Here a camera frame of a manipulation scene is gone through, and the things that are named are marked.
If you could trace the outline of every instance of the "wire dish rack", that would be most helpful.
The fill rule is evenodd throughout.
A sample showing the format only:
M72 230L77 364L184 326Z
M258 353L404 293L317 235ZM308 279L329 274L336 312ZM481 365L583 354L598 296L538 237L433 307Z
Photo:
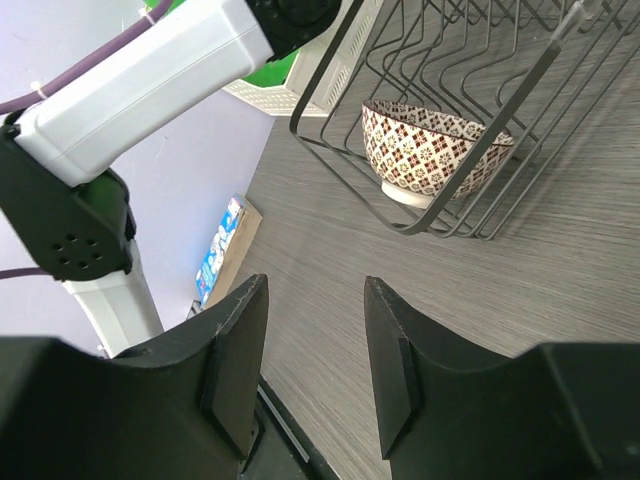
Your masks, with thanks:
M640 48L637 0L387 0L330 115L301 121L360 4L338 29L290 129L378 220L404 235L495 238ZM487 127L425 210L380 191L364 154L367 99ZM508 158L478 192L454 199L501 132L516 139Z

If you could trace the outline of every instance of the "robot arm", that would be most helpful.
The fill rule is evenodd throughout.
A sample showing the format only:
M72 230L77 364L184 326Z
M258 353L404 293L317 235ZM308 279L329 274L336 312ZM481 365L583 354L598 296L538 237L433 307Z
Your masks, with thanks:
M160 333L116 158L324 32L340 0L189 0L0 129L0 207L110 355Z

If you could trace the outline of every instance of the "white bowl base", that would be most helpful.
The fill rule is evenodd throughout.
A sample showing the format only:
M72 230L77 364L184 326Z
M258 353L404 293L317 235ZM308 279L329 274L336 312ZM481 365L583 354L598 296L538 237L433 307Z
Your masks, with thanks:
M396 202L409 205L410 207L422 208L423 210L433 202L433 197L412 192L411 190L405 190L386 180L382 181L382 192Z

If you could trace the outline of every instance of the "ventilation slots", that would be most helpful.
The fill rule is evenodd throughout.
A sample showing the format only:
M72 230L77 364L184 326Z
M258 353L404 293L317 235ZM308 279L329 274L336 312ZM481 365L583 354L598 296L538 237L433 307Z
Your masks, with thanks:
M344 68L340 72L340 75L338 76L338 79L336 80L336 83L333 86L333 90L331 92L331 95L329 96L329 106L330 107L333 107L336 104L336 102L338 101L338 99L340 98L340 95L342 94L342 91L344 90L344 86L346 85L347 81L349 80L349 73L350 73L350 70L348 68Z
M349 53L352 57L358 58L360 56L360 52L362 52L362 48L364 47L364 42L367 41L372 23L373 19L369 16L366 16L362 20L362 25L360 25L358 33L356 33L356 38L354 38L351 48L349 49Z

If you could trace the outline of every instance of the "metal wire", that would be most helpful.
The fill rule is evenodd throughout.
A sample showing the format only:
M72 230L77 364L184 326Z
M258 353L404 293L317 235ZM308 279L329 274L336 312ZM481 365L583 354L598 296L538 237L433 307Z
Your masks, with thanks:
M539 0L536 3L531 0L484 0L480 2L482 6L478 2L480 0L396 0L389 14L379 19L378 32L370 39L370 47L364 52L345 90L320 127L318 138L302 136L298 133L302 112L346 34L348 25L343 24L291 119L292 133L314 158L379 221L405 235L429 232L445 238L454 235L484 240L495 238L640 48L635 39L627 52L629 42L625 41L623 52L626 55L623 61L612 74L605 77L599 74L612 53L623 48L619 46L622 39L634 34L640 24L640 9L634 0L603 0L601 12L582 25L577 30L579 34L569 39L580 46L580 53L570 67L563 70L560 80L550 83L545 80L546 72L562 50L561 43L550 40L551 33L562 28L559 25L569 14L573 1ZM386 33L392 21L400 32L388 39ZM512 28L508 24L502 25L504 22L511 24ZM524 30L531 31L526 41L522 36ZM484 32L481 42L478 41L479 32ZM540 42L532 44L531 38L536 36L540 36L542 42L546 39L546 45L541 46ZM496 55L496 48L505 45L507 38L510 38L511 48L508 51L500 50L501 53ZM521 58L527 58L527 55L530 58L532 50L539 52L537 60L527 68L522 68ZM596 51L597 58L591 60ZM588 71L579 73L586 66L589 67ZM420 215L384 197L390 205L404 212L413 221L412 224L387 218L355 184L339 173L339 165L346 165L358 177L362 176L367 185L378 187L380 184L380 179L363 155L362 137L356 135L362 120L360 109L349 113L349 110L341 108L346 98L352 98L350 94L353 88L362 91L360 80L367 78L366 75L370 79L371 74L377 80L367 93L361 95L363 97L388 96L391 88L396 92L397 101L410 101L426 108L471 117L487 127L431 205ZM486 96L478 96L470 86L474 85L473 79L490 74L496 76L495 94L493 101L487 102ZM456 81L459 82L458 88L455 87ZM546 89L550 89L549 94L543 97L532 118L521 116L519 109L542 83ZM585 105L579 100L588 85L595 88L597 94ZM562 120L568 112L572 112L571 118L576 120L566 127ZM334 121L340 119L344 122L345 116L349 121L347 128L342 130L344 134L329 139L328 132L335 134L336 131L330 128ZM505 130L516 137L512 160L499 165L491 179L475 195L452 200L458 187L495 137ZM552 134L557 143L546 145L551 142ZM525 145L525 153L518 155ZM543 152L547 151L551 153L544 156ZM328 161L329 157L333 158L332 162Z

